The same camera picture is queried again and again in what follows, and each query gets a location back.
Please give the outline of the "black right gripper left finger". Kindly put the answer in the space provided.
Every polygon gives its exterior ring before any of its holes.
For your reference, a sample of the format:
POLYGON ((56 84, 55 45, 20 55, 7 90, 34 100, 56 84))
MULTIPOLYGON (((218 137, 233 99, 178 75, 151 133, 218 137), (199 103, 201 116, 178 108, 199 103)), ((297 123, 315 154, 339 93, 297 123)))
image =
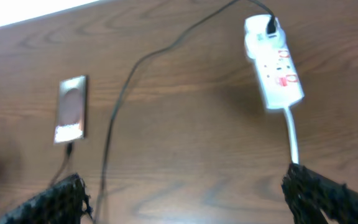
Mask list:
POLYGON ((90 196, 77 174, 69 175, 0 218, 0 224, 80 224, 92 217, 90 196))

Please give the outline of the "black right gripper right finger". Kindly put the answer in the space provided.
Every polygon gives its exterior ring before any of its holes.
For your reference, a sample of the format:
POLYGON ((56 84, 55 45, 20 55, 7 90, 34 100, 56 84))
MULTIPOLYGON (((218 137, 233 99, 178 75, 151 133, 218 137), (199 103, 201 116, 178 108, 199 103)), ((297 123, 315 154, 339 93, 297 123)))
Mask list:
POLYGON ((358 224, 358 193, 305 166, 289 164, 282 191, 295 224, 358 224))

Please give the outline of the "Galaxy smartphone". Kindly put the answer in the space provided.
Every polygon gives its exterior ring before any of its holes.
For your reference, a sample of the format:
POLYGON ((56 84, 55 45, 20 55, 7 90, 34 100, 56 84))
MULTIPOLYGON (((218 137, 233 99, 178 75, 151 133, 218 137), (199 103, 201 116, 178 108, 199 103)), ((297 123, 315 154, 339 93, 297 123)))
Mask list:
POLYGON ((59 83, 53 142, 61 144, 86 136, 88 77, 81 75, 59 83))

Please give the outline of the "white power strip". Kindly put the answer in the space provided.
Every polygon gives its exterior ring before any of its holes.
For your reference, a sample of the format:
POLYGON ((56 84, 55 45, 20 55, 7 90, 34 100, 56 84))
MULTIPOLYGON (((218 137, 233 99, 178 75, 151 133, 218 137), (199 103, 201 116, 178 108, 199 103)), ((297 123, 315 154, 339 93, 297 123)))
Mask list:
POLYGON ((269 110, 292 106, 304 98, 303 89, 287 44, 259 42, 247 50, 269 110))

